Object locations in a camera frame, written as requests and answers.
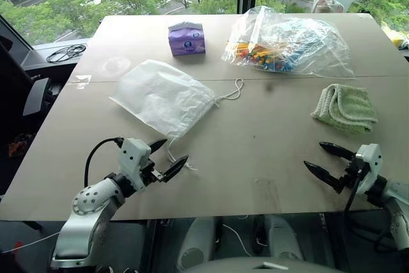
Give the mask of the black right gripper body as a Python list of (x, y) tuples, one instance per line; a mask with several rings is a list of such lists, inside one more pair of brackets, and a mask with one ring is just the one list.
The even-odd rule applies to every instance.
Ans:
[(360, 180), (362, 177), (359, 175), (360, 170), (362, 169), (363, 161), (361, 158), (356, 158), (354, 155), (342, 155), (341, 158), (344, 158), (348, 161), (348, 165), (344, 170), (345, 174), (339, 178), (340, 189), (345, 187), (352, 189), (355, 185), (356, 179)]

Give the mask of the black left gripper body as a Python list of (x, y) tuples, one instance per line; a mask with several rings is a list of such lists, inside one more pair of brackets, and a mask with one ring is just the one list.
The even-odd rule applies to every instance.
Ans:
[(150, 158), (141, 163), (139, 176), (145, 187), (154, 182), (162, 182), (164, 179), (163, 174), (155, 169), (155, 163)]

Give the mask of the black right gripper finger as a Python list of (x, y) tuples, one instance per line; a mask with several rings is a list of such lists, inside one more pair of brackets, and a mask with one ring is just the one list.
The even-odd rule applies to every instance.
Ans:
[(346, 160), (353, 160), (355, 157), (355, 153), (349, 151), (346, 148), (343, 148), (342, 146), (339, 146), (334, 143), (330, 142), (319, 142), (319, 145), (328, 153), (335, 155), (337, 157), (344, 158)]
[(336, 178), (332, 176), (326, 169), (306, 160), (304, 161), (304, 165), (316, 178), (320, 179), (322, 182), (329, 185), (338, 194), (340, 194), (344, 189), (345, 184), (344, 178), (342, 176)]

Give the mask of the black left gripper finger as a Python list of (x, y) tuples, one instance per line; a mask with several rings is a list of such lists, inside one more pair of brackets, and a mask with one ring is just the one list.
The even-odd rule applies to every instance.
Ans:
[(148, 147), (150, 148), (150, 154), (155, 153), (157, 150), (159, 150), (165, 143), (167, 142), (167, 139), (159, 139), (156, 141), (151, 142)]
[(172, 162), (169, 168), (163, 174), (162, 182), (168, 182), (170, 181), (170, 179), (176, 176), (183, 169), (188, 158), (189, 156), (185, 155), (183, 157), (180, 157), (176, 161)]

